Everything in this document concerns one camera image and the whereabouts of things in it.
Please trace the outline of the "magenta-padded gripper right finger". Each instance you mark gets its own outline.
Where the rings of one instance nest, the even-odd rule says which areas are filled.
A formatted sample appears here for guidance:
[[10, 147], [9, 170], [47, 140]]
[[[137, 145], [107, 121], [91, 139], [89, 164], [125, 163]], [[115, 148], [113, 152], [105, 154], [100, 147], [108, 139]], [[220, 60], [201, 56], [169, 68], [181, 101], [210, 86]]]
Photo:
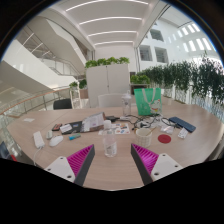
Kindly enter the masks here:
[[156, 154], [136, 144], [131, 145], [131, 155], [144, 185], [182, 169], [182, 166], [168, 154]]

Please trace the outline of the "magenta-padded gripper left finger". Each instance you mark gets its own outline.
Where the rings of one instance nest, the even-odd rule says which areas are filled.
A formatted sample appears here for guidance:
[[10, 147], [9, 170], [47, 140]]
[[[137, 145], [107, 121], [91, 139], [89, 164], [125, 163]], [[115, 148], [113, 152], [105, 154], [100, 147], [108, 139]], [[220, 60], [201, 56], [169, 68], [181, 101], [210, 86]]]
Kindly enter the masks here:
[[94, 145], [87, 146], [68, 157], [60, 156], [48, 167], [46, 171], [82, 186], [88, 170], [95, 156]]

